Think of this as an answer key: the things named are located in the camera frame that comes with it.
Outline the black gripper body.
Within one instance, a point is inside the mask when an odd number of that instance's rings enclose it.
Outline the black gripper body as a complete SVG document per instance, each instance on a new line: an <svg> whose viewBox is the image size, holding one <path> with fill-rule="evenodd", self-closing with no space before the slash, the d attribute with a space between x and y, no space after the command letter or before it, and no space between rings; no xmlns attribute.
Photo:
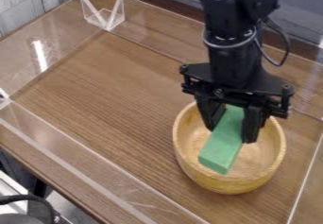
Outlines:
<svg viewBox="0 0 323 224"><path fill-rule="evenodd" d="M182 64L181 90L194 96L202 93L217 97L224 105L241 109L258 106L266 118L288 117L292 86L262 67L266 54L256 29L237 37L218 37L204 29L201 39L206 48L205 62Z"/></svg>

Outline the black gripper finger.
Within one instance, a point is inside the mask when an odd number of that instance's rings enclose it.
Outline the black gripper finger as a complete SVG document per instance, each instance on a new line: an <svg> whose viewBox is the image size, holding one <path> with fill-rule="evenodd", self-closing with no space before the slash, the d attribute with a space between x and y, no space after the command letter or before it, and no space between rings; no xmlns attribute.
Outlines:
<svg viewBox="0 0 323 224"><path fill-rule="evenodd" d="M194 99L204 126L213 130L224 115L225 105L217 97L202 93L196 93Z"/></svg>
<svg viewBox="0 0 323 224"><path fill-rule="evenodd" d="M248 106L242 109L241 141L245 144L252 144L257 141L258 132L265 125L265 120L265 110L258 106Z"/></svg>

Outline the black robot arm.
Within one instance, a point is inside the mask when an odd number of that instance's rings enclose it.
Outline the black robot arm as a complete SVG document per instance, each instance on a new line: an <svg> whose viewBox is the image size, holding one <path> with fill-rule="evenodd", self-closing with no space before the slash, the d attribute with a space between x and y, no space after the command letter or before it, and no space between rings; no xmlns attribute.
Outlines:
<svg viewBox="0 0 323 224"><path fill-rule="evenodd" d="M281 28L269 19L278 0L198 0L204 12L201 40L205 62L184 64L181 91L196 99L206 129L214 129L228 105L241 108L241 140L253 143L265 120L285 118L293 88L272 75L262 62L262 27Z"/></svg>

